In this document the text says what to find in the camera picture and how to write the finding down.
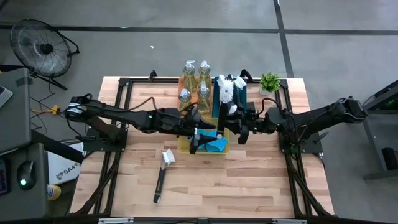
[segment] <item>green plant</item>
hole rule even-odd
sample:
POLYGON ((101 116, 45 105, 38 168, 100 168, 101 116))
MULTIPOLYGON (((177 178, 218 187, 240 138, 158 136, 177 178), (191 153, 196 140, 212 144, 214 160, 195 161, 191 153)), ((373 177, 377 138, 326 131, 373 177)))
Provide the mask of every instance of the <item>green plant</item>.
POLYGON ((279 75, 276 73, 269 72, 267 75, 261 74, 261 89, 267 90, 268 92, 273 92, 279 89, 278 79, 279 75))

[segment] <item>computer mouse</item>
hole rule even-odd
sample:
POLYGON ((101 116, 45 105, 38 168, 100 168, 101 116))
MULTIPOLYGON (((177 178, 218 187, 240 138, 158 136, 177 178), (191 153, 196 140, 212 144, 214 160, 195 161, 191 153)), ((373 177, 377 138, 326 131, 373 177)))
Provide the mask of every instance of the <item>computer mouse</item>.
POLYGON ((34 161, 21 163, 17 170, 18 185, 22 190, 29 190, 36 184, 34 161))

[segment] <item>gray floor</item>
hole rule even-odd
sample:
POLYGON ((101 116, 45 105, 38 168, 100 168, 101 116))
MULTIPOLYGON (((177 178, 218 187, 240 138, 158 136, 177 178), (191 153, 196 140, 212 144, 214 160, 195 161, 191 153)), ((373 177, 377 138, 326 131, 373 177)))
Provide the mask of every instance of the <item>gray floor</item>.
MULTIPOLYGON (((287 29, 397 30, 395 0, 280 0, 287 29)), ((13 0, 0 22, 24 18, 63 26, 269 28, 277 23, 272 0, 13 0)), ((44 101, 64 108, 72 96, 98 96, 105 75, 181 75, 183 61, 208 60, 212 74, 254 76, 273 71, 286 77, 278 34, 154 32, 63 32, 81 48, 69 72, 58 80, 68 91, 44 101)), ((342 96, 363 101, 397 79, 398 36, 287 35, 295 77, 304 78, 312 108, 342 96)), ((0 30, 0 63, 19 64, 0 30)), ((41 99, 47 85, 35 80, 31 95, 41 99)), ((75 136, 64 120, 41 116, 54 139, 75 136)), ((83 132, 83 125, 73 124, 83 132)), ((340 124, 322 140, 326 175, 335 213, 340 217, 398 222, 398 180, 365 183, 363 175, 379 168, 362 125, 340 124)))

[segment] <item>wooden table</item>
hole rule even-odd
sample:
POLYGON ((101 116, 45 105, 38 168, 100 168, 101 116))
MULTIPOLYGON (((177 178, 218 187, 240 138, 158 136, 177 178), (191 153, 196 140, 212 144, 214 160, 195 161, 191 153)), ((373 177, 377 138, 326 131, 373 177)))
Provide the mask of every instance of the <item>wooden table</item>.
MULTIPOLYGON (((120 77, 104 77, 99 100, 113 105, 120 77)), ((294 113, 310 109, 301 78, 287 79, 294 113)), ((248 85, 248 101, 261 109, 259 85, 248 85)), ((158 108, 176 107, 176 83, 136 83, 130 107, 154 96, 158 108)), ((266 102, 265 111, 275 106, 266 102)), ((142 110, 153 110, 146 103, 142 110)), ((129 128, 114 193, 112 216, 129 217, 293 217, 285 158, 279 151, 277 134, 251 134, 245 145, 230 133, 226 155, 191 155, 177 151, 177 138, 167 134, 144 134, 129 128), (176 163, 167 168, 162 200, 153 203, 161 162, 161 150, 172 149, 176 163)), ((103 152, 85 159, 78 178, 71 212, 88 200, 100 179, 103 152)), ((333 213, 328 184, 319 158, 303 155, 307 184, 318 201, 333 213)), ((304 211, 301 191, 300 208, 304 211)), ((103 197, 105 206, 107 193, 103 197)))

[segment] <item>fan grille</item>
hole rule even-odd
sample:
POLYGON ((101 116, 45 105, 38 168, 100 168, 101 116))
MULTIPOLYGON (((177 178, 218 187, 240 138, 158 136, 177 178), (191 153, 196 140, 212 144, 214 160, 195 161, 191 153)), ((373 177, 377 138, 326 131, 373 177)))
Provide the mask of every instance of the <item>fan grille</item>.
POLYGON ((66 40, 50 25, 33 19, 12 28, 11 47, 22 64, 45 77, 65 74, 72 62, 66 40))

